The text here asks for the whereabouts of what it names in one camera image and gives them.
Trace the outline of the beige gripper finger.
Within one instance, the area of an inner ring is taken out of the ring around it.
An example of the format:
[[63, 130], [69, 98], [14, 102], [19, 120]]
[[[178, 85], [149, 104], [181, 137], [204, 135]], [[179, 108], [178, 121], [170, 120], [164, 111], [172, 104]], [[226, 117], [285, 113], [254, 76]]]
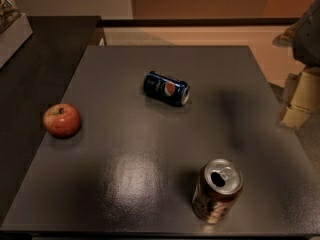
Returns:
[[279, 123], [300, 128], [320, 107], [320, 68], [306, 66], [299, 74], [289, 74], [283, 91]]

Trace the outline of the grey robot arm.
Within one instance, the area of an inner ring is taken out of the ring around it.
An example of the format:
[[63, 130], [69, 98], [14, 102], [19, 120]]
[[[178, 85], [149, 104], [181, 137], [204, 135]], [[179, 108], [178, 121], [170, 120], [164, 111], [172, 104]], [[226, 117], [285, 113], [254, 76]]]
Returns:
[[294, 59], [304, 65], [299, 74], [288, 75], [279, 112], [281, 126], [298, 129], [320, 107], [320, 0], [315, 0], [273, 44], [291, 47]]

